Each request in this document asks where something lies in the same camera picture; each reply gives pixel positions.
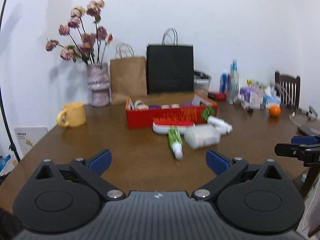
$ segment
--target mug handle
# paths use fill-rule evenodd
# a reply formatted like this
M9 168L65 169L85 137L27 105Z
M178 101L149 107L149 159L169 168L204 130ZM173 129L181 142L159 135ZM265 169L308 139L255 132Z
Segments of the mug handle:
M58 126L62 126L62 127L69 126L69 122L63 120L63 119L66 118L66 113L67 113L66 110L62 110L62 111L60 111L58 113L58 116L57 116L57 124L58 124Z

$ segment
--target flower vase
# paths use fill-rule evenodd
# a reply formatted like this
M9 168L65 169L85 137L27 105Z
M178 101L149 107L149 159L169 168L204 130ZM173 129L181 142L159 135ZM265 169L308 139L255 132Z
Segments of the flower vase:
M91 90L91 105L95 107L107 106L110 103L110 78L108 64L87 65L88 87Z

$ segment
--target blue can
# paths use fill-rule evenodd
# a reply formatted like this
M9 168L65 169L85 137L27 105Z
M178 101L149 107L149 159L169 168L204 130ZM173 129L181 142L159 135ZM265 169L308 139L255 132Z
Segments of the blue can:
M220 78L220 93L226 93L230 89L230 74L223 73Z

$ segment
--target shopping bag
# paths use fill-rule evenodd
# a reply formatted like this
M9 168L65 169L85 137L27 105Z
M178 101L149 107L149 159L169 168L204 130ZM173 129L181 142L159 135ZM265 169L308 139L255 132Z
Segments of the shopping bag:
M126 57L126 49L131 56ZM128 96L145 96L147 94L145 57L135 57L129 44L118 44L116 58L110 60L110 79L113 105L125 104Z
M165 44L169 32L174 33L173 44ZM178 45L175 29L168 29L162 45L147 46L147 91L148 94L166 92L193 92L193 46Z

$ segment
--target white cable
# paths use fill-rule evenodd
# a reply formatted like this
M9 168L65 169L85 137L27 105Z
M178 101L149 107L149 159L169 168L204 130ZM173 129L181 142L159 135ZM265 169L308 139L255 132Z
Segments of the white cable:
M307 216L307 213L308 213L308 211L309 211L309 208L311 207L312 202L313 202L313 200L314 200L314 198L315 198L315 196L316 196L317 189L318 189L318 186L319 186L319 182L320 182L320 179L318 180L318 184L317 184L317 187L316 187L316 191L315 191L315 194L314 194L314 196L313 196L313 198L312 198L312 200L311 200L310 206L308 207L307 212L306 212L306 214L304 215L303 222L302 222L302 231L305 230L305 228L304 228L304 221L306 220L306 216Z

